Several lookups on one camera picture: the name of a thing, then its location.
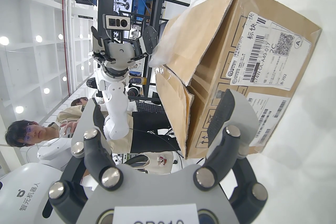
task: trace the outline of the cardboard box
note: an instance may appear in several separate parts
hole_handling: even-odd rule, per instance
[[[221,92],[236,90],[259,117],[250,153],[261,152],[311,58],[321,28],[274,0],[206,0],[171,19],[180,29],[156,88],[188,158],[207,153],[207,128]]]

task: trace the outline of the white table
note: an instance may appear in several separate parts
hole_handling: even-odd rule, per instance
[[[269,192],[254,223],[336,223],[336,0],[277,1],[323,32],[275,133],[261,154],[249,156]],[[232,190],[233,175],[222,185]]]

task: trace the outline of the white label sticker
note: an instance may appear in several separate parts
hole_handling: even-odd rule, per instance
[[[113,224],[195,224],[196,204],[171,206],[118,206]]]
[[[290,90],[311,43],[250,12],[226,73],[230,84]]]
[[[250,146],[264,146],[266,144],[290,99],[253,92],[247,95],[247,100],[259,119],[259,129]]]

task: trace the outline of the red pipe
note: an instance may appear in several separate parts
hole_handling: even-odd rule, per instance
[[[65,28],[64,28],[64,0],[62,0],[62,24],[63,24],[63,44],[64,44],[64,57],[65,57],[65,69],[66,69],[66,81],[67,81],[67,91],[70,97],[70,86],[69,86],[69,76],[67,72],[67,60],[66,60],[66,44],[65,44]]]

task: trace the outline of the black hair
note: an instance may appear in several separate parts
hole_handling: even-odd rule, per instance
[[[71,102],[71,106],[74,107],[77,105],[77,103],[79,103],[81,101],[81,98],[75,99]]]
[[[27,146],[25,143],[21,143],[18,140],[24,139],[26,136],[26,128],[29,124],[31,124],[31,121],[27,120],[20,120],[13,122],[7,130],[7,133],[5,134],[6,142],[11,147],[24,147]]]
[[[84,99],[84,100],[87,100],[87,97],[79,97],[78,99],[75,99],[71,102],[71,106],[74,107],[74,106],[77,106],[77,103],[80,103],[81,102],[81,99]]]

